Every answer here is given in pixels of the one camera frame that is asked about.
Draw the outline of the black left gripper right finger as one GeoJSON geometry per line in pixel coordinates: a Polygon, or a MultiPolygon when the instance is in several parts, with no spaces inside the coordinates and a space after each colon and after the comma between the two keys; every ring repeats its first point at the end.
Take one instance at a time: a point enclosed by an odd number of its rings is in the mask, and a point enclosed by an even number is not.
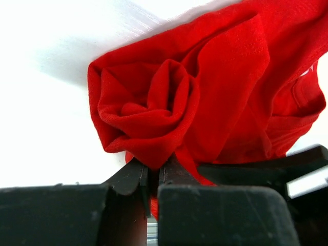
{"type": "Polygon", "coordinates": [[[202,186],[171,157],[159,171],[159,245],[299,245],[283,197],[259,186],[202,186]]]}

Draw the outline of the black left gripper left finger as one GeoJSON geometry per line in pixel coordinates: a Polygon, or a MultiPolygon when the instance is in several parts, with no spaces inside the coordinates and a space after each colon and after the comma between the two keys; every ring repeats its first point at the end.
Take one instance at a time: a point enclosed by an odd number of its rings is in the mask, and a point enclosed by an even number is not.
{"type": "Polygon", "coordinates": [[[1,245],[146,245],[148,169],[101,184],[1,189],[1,245]]]}

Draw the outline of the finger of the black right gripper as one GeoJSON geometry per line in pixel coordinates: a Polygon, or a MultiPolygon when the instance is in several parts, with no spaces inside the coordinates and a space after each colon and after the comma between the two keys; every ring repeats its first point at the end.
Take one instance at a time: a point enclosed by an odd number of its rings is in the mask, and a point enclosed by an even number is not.
{"type": "Polygon", "coordinates": [[[201,164],[197,171],[217,185],[281,187],[327,165],[327,148],[315,146],[297,154],[242,164],[201,164]]]}

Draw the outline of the red t shirt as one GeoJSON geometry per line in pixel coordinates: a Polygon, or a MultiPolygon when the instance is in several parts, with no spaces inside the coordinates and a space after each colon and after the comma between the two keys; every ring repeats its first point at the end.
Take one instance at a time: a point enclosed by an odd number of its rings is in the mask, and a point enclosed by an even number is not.
{"type": "Polygon", "coordinates": [[[91,62],[103,149],[152,170],[283,157],[326,106],[327,1],[241,1],[91,62]]]}

